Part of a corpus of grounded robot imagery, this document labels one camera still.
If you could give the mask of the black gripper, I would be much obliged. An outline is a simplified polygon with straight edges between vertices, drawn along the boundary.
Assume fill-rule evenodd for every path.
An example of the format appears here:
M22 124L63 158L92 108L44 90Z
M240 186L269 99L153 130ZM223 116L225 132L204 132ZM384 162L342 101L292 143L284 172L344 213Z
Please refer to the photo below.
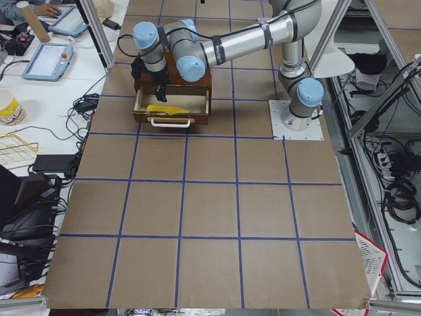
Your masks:
M155 81L156 88L156 98L158 101L167 101L166 98L166 86L169 83L169 71L167 67L162 68L157 72L150 72L153 80Z

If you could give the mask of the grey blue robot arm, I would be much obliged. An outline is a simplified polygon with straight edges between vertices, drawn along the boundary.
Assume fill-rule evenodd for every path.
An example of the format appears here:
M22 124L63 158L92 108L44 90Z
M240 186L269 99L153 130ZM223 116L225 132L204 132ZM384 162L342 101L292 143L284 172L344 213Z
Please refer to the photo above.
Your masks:
M321 1L271 1L273 17L246 28L206 37L199 42L195 23L178 20L163 26L140 22L133 39L139 53L131 64L136 91L149 92L153 100L167 103L177 95L211 97L213 66L281 44L285 57L281 75L301 78L308 67L303 40L319 23Z

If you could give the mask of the person hand on mouse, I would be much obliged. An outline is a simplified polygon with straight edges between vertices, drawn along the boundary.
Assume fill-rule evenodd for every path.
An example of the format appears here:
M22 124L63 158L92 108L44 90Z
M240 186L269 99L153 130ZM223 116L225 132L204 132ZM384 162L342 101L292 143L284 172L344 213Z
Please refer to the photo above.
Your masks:
M61 15L61 10L55 5L52 5L49 3L35 5L34 12L38 16L48 16L52 18L57 18L58 16Z

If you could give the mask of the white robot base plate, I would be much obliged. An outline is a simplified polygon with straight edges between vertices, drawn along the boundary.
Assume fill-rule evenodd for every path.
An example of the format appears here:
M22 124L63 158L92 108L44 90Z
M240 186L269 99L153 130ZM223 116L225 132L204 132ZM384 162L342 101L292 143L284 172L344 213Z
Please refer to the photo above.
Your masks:
M318 111L309 118L294 117L289 100L270 100L270 121L275 140L322 141L324 139Z

